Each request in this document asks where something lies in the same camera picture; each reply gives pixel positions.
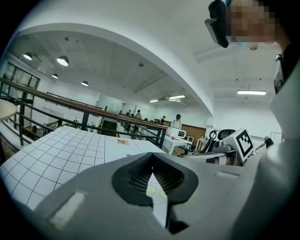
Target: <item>yellow circle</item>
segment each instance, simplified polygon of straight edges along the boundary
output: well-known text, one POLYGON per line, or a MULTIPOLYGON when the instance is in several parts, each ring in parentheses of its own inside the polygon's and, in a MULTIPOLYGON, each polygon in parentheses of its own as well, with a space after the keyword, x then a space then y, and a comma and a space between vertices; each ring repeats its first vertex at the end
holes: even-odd
POLYGON ((147 193, 150 193, 150 194, 156 193, 156 188, 152 185, 148 185, 147 193))
POLYGON ((162 198, 168 198, 163 190, 161 190, 159 194, 162 198))

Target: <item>fluorescent light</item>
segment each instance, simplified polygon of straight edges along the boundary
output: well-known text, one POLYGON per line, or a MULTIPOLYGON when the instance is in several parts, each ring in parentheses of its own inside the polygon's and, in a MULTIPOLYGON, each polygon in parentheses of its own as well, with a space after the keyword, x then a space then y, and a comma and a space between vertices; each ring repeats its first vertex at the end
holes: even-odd
POLYGON ((178 99, 178 98, 185 98, 186 96, 184 95, 180 95, 180 96, 176 96, 176 97, 169 97, 169 99, 178 99))
POLYGON ((89 83, 87 81, 83 81, 81 84, 84 85, 84 86, 88 86, 89 85, 89 83))
POLYGON ((23 57, 28 59, 28 60, 32 60, 32 53, 27 52, 27 53, 23 54, 23 57))
POLYGON ((60 56, 57 59, 58 63, 63 65, 63 66, 68 66, 69 65, 69 59, 66 56, 60 56))
POLYGON ((247 94, 247 95, 266 95, 266 91, 253 91, 253 90, 239 90, 238 94, 247 94))

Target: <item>microwave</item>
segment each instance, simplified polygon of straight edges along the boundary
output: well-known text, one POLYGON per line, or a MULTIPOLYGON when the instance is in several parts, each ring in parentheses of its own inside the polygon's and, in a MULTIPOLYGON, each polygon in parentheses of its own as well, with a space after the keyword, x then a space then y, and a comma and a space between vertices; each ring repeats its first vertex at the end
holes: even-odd
POLYGON ((167 134, 170 137, 180 137, 180 138, 186 137, 186 131, 172 128, 172 127, 169 127, 165 134, 167 134))

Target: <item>metal railing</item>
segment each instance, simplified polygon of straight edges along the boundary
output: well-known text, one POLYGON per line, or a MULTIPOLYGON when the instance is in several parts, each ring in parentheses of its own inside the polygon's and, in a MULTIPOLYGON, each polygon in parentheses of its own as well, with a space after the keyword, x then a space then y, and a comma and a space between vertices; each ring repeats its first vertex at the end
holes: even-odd
POLYGON ((57 119, 61 122, 66 122, 66 123, 69 123, 69 124, 72 124, 72 125, 81 126, 81 130, 86 130, 87 128, 90 128, 90 129, 95 129, 98 132, 101 132, 101 130, 105 130, 107 132, 113 132, 113 133, 116 133, 116 134, 119 134, 119 135, 129 135, 131 137, 139 137, 139 138, 142 137, 142 138, 146 138, 150 142, 154 143, 156 146, 162 148, 163 141, 165 139, 165 132, 166 132, 166 129, 167 129, 167 127, 165 127, 165 126, 157 125, 157 124, 154 124, 154 123, 151 123, 151 122, 146 122, 146 121, 143 121, 143 120, 140 120, 140 119, 131 118, 131 117, 123 116, 123 115, 117 115, 117 114, 114 114, 114 113, 111 113, 111 112, 106 112, 106 111, 103 111, 100 108, 95 107, 95 106, 91 106, 91 105, 88 105, 88 104, 83 104, 83 103, 78 102, 78 101, 71 101, 71 99, 65 98, 65 97, 56 97, 56 96, 53 96, 53 94, 47 94, 47 93, 40 92, 40 91, 31 89, 31 88, 28 88, 28 87, 24 87, 20 84, 8 81, 6 79, 0 78, 0 83, 1 83, 1 85, 6 84, 10 87, 13 87, 17 90, 22 91, 22 97, 21 97, 21 99, 19 99, 19 98, 15 98, 13 96, 10 96, 9 94, 7 94, 4 91, 0 90, 1 93, 5 94, 8 98, 12 99, 16 104, 20 105, 20 111, 17 112, 17 114, 19 115, 19 122, 16 122, 15 120, 12 120, 12 119, 9 119, 10 121, 12 121, 14 123, 15 126, 19 127, 19 133, 17 134, 14 130, 12 130, 12 128, 7 123, 4 123, 4 125, 8 129, 13 131, 14 134, 16 134, 18 137, 20 137, 21 145, 23 145, 23 141, 28 142, 28 140, 23 137, 24 133, 29 133, 30 132, 31 135, 35 136, 36 138, 42 137, 42 136, 39 136, 39 135, 29 131, 28 129, 26 129, 24 127, 24 120, 28 120, 28 121, 32 122, 33 124, 35 124, 37 126, 40 126, 43 129, 46 129, 48 132, 54 131, 54 129, 52 129, 48 126, 45 126, 45 125, 43 125, 43 124, 41 124, 41 123, 39 123, 35 120, 32 120, 31 118, 26 117, 24 115, 24 110, 25 110, 25 107, 28 107, 31 110, 34 110, 34 111, 39 112, 41 114, 44 114, 46 116, 52 117, 52 118, 57 119), (57 104, 57 105, 67 107, 69 109, 73 109, 73 110, 83 112, 82 122, 81 123, 80 122, 75 123, 72 120, 55 116, 53 114, 50 114, 50 113, 44 112, 44 111, 42 111, 38 108, 35 108, 34 106, 32 106, 30 104, 27 104, 25 102, 27 94, 31 94, 35 97, 44 99, 48 102, 51 102, 51 103, 54 103, 54 104, 57 104), (102 128, 101 127, 102 124, 99 125, 100 127, 90 126, 90 125, 88 125, 88 118, 89 118, 90 114, 95 115, 95 116, 101 116, 101 117, 103 117, 103 119, 104 118, 109 118, 109 119, 117 120, 119 122, 125 122, 127 124, 135 124, 136 126, 139 126, 139 127, 145 126, 145 127, 147 127, 147 129, 157 130, 157 135, 148 136, 148 135, 135 134, 135 132, 134 133, 124 133, 124 132, 120 132, 120 131, 115 131, 115 130, 111 130, 111 129, 102 128))

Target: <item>person's arm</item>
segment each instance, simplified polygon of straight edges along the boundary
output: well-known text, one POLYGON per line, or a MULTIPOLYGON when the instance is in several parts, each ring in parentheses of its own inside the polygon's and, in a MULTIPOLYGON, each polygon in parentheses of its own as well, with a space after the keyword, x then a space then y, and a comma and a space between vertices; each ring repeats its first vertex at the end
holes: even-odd
POLYGON ((264 142, 264 143, 262 143, 261 145, 259 145, 257 149, 259 149, 259 148, 263 147, 264 145, 266 145, 266 143, 265 143, 265 142, 264 142))

